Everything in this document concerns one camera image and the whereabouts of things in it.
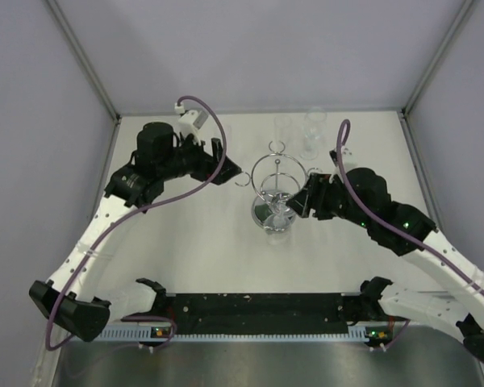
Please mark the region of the clear wine glass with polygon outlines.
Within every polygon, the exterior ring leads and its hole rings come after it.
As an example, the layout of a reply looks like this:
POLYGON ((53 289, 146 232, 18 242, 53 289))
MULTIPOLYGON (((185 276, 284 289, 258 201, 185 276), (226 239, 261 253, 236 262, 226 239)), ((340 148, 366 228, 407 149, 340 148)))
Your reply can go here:
POLYGON ((314 160, 319 153, 319 144, 327 129, 327 112, 320 107, 310 108, 302 123, 302 150, 300 156, 304 160, 314 160))
POLYGON ((268 234, 286 233, 296 217, 296 213, 286 204, 290 198, 289 193, 281 190, 255 198, 251 207, 255 224, 268 234))

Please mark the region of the clear champagne flute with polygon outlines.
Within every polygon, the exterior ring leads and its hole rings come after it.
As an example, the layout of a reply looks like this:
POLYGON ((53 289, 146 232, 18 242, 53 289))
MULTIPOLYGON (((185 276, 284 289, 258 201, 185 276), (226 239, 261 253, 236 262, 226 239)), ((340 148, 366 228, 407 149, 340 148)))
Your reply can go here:
POLYGON ((280 114, 274 118, 273 124, 273 150, 275 152, 284 152, 287 144, 290 142, 292 119, 286 114, 280 114))

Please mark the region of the ribbed clear flute glass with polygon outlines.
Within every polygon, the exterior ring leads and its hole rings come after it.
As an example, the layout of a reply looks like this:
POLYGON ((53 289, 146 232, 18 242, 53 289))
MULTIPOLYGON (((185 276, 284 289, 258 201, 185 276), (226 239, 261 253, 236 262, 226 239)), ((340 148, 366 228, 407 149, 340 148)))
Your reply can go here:
POLYGON ((221 123, 222 130, 217 127, 217 137, 223 142, 230 143, 232 141, 232 126, 226 123, 221 123))

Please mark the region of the chrome wine glass rack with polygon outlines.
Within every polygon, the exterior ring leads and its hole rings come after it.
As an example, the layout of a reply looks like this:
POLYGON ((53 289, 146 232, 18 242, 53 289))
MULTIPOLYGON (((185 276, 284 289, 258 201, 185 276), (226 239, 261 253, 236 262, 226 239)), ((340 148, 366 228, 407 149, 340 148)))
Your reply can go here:
MULTIPOLYGON (((302 161, 287 152, 287 147, 284 152, 275 152, 273 141, 269 143, 268 148, 269 152, 258 158, 250 170, 242 172, 235 181, 238 188, 249 187, 255 198, 262 198, 264 194, 278 190, 293 196, 306 184, 311 173, 322 171, 317 167, 304 166, 302 161)), ((265 233, 278 239, 286 237, 290 231, 291 228, 282 234, 265 233)))

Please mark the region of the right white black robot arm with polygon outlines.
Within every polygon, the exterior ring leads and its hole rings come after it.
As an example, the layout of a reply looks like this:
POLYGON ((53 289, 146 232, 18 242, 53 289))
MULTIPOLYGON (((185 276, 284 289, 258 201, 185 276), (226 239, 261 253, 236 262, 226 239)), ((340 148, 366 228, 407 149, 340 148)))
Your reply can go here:
POLYGON ((462 343, 484 363, 484 272, 466 259, 421 210, 392 200, 386 180, 368 168, 345 175, 312 173, 287 201, 299 217, 341 218, 425 272, 451 295, 442 300, 386 280, 369 281, 360 307, 371 319, 384 314, 429 325, 462 343))

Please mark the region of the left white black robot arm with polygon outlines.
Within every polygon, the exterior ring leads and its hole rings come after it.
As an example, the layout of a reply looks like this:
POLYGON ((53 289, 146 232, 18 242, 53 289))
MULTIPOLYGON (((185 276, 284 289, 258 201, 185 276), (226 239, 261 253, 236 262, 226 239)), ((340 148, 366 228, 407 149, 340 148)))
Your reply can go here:
POLYGON ((180 201, 207 185, 222 185, 241 173, 227 156, 222 125, 211 151, 198 137, 199 126, 185 123, 178 131, 150 122, 136 136, 128 162, 112 173, 90 224, 61 266, 46 280, 35 281, 29 296, 47 319, 45 347, 59 327, 69 338, 96 339, 108 323, 133 314, 161 318, 167 301, 154 280, 139 278, 107 296, 97 294, 102 276, 132 227, 148 210, 180 201))

